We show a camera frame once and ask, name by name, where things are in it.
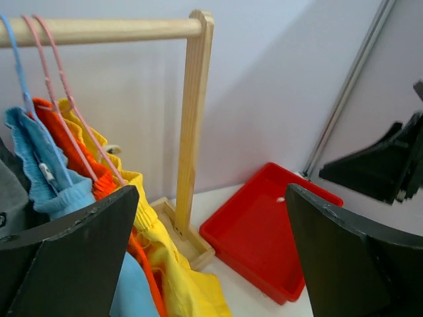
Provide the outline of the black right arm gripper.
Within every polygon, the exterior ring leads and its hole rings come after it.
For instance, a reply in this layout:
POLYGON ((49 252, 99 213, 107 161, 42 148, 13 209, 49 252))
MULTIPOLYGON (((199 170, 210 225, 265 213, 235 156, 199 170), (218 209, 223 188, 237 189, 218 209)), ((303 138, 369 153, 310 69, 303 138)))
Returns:
MULTIPOLYGON (((422 112, 319 177, 386 204, 422 189, 422 112)), ((314 316, 421 316, 422 237, 289 184, 289 221, 314 316)))

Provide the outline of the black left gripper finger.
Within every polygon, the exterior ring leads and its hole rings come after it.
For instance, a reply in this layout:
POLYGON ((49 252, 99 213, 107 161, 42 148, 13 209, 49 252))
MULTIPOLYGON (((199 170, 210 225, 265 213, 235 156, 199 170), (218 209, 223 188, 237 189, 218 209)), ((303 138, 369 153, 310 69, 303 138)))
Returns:
POLYGON ((108 316, 138 191, 1 239, 2 316, 108 316))

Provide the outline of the light blue shorts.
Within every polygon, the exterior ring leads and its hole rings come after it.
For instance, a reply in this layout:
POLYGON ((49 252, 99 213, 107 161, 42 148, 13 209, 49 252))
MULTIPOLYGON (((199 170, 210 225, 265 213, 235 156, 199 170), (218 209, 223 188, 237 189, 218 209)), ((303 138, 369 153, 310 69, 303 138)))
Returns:
MULTIPOLYGON (((30 181, 28 195, 36 212, 47 214, 53 221, 96 201, 91 192, 92 180, 67 167, 67 157, 22 108, 5 110, 4 119, 11 130, 15 154, 30 181)), ((124 255, 110 315, 159 315, 145 273, 128 252, 124 255)))

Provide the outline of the grey shorts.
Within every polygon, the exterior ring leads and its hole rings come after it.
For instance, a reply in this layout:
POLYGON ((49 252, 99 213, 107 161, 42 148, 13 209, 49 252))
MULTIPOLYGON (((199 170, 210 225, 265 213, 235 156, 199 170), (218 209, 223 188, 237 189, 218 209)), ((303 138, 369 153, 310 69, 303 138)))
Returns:
POLYGON ((28 228, 28 191, 29 180, 20 160, 1 140, 1 238, 28 228))

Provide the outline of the orange shorts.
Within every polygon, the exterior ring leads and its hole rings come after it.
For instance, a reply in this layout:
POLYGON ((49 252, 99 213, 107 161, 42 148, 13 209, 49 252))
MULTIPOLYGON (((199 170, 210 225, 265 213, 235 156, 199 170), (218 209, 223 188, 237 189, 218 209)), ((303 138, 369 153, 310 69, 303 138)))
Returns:
MULTIPOLYGON (((48 128, 56 145, 63 150, 68 158, 68 167, 78 174, 90 178, 81 155, 75 149, 79 147, 82 155, 93 169, 97 179, 93 182, 92 193, 98 201, 117 189, 112 180, 111 171, 105 165, 98 163, 81 141, 72 143, 70 137, 76 136, 76 130, 65 132, 59 116, 51 111, 53 104, 42 98, 33 98, 37 116, 48 128)), ((122 268, 118 278, 114 298, 110 311, 111 316, 166 316, 167 312, 161 292, 147 256, 137 239, 137 231, 132 229, 128 240, 127 252, 124 256, 122 268)))

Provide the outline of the yellow shorts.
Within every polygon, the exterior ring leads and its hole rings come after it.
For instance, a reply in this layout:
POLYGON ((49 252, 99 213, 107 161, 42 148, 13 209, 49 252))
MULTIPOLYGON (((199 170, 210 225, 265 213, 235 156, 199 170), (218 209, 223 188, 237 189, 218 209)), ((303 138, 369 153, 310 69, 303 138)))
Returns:
POLYGON ((139 172, 124 170, 115 155, 108 158, 128 185, 139 192, 133 233, 143 246, 169 316, 230 316, 218 278, 194 271, 178 251, 164 224, 148 203, 139 172))

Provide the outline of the blue hanger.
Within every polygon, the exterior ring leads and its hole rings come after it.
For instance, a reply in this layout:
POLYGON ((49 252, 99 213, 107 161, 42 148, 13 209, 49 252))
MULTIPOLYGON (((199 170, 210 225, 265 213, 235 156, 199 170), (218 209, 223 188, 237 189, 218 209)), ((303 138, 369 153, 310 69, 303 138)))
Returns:
POLYGON ((6 28, 7 34, 9 36, 9 40, 11 43, 11 48, 13 50, 13 55, 15 57, 15 62, 16 62, 16 72, 19 78, 19 83, 20 83, 20 87, 21 87, 21 91, 22 91, 22 98, 24 101, 24 105, 25 108, 27 110, 28 113, 31 113, 34 116, 35 121, 38 123, 38 125, 42 128, 42 130, 44 131, 45 136, 47 137, 48 143, 52 146, 53 152, 59 162, 59 165, 61 166, 61 169, 69 183, 70 186, 73 185, 73 181, 67 171, 67 167, 64 164, 64 161, 62 159, 62 156, 59 154, 58 148, 56 147, 56 144, 54 143, 54 140, 52 139, 52 136, 50 135, 50 132, 48 131, 48 129, 46 128, 46 126, 40 121, 38 115, 36 114, 36 111, 34 109, 34 103, 32 101, 32 97, 29 93, 27 84, 26 84, 26 77, 24 75, 24 70, 22 67, 22 63, 20 60, 20 55, 19 55, 19 49, 17 46, 17 41, 15 39, 15 35, 13 33, 13 30, 11 28, 11 24, 9 23, 9 20, 7 19, 7 17, 3 14, 1 14, 1 20, 6 28))

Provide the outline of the pink hanger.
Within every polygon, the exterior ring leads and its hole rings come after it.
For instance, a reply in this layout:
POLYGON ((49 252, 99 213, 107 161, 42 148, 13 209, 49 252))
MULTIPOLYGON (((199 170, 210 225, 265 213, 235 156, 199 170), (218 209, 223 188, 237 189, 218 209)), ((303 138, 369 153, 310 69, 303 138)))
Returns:
POLYGON ((108 163, 110 169, 113 171, 114 175, 119 179, 121 185, 122 186, 125 186, 126 185, 126 181, 123 179, 123 177, 120 174, 120 172, 113 165, 112 161, 110 160, 110 158, 106 154, 106 151, 100 145, 100 143, 98 142, 98 140, 96 139, 96 137, 92 133, 91 128, 86 123, 84 117, 80 113, 80 111, 79 111, 79 109, 78 109, 78 107, 77 107, 77 105, 75 103, 75 100, 74 100, 74 98, 72 96, 72 93, 71 93, 70 86, 68 85, 68 82, 67 82, 67 77, 66 77, 65 72, 64 72, 64 69, 63 69, 63 65, 62 65, 62 62, 61 62, 61 58, 59 56, 59 52, 58 52, 58 49, 57 49, 57 46, 56 46, 56 42, 54 40, 54 37, 52 36, 52 33, 50 32, 50 29, 49 29, 47 23, 41 17, 39 17, 37 14, 33 14, 32 17, 34 19, 36 19, 40 23, 40 25, 42 26, 42 28, 46 32, 47 37, 50 40, 50 45, 51 45, 51 47, 53 49, 54 56, 55 56, 55 59, 56 59, 57 65, 58 65, 59 76, 60 76, 60 79, 62 81, 63 87, 65 89, 65 93, 67 95, 67 99, 68 99, 68 101, 70 103, 71 109, 75 112, 75 115, 80 119, 82 125, 86 129, 86 131, 89 134, 90 138, 92 139, 92 141, 96 145, 96 147, 97 147, 97 149, 98 149, 101 157, 108 163))
POLYGON ((65 130, 66 134, 67 134, 67 138, 69 139, 69 141, 72 143, 74 149, 77 151, 77 154, 79 155, 82 163, 85 165, 85 169, 87 170, 87 172, 90 174, 90 177, 92 178, 92 180, 94 182, 96 182, 98 180, 95 172, 93 171, 93 169, 91 168, 89 162, 87 161, 85 155, 83 154, 80 146, 78 145, 78 143, 76 142, 75 138, 73 137, 72 133, 70 132, 67 124, 64 121, 63 116, 60 114, 60 110, 59 110, 59 106, 58 103, 56 101, 55 95, 54 95, 54 90, 51 84, 51 80, 50 80, 50 74, 48 71, 48 65, 47 65, 47 61, 42 49, 42 45, 41 42, 39 40, 39 37, 33 27, 32 22, 30 21, 30 19, 26 16, 26 15, 22 15, 22 18, 24 19, 24 21, 27 23, 30 31, 32 32, 32 35, 34 37, 35 43, 36 43, 36 47, 41 59, 41 63, 42 63, 42 68, 44 71, 44 75, 45 75, 45 82, 46 82, 46 87, 48 90, 48 94, 50 96, 50 100, 53 104, 53 108, 50 110, 51 112, 55 112, 60 120, 60 124, 62 125, 63 129, 65 130))

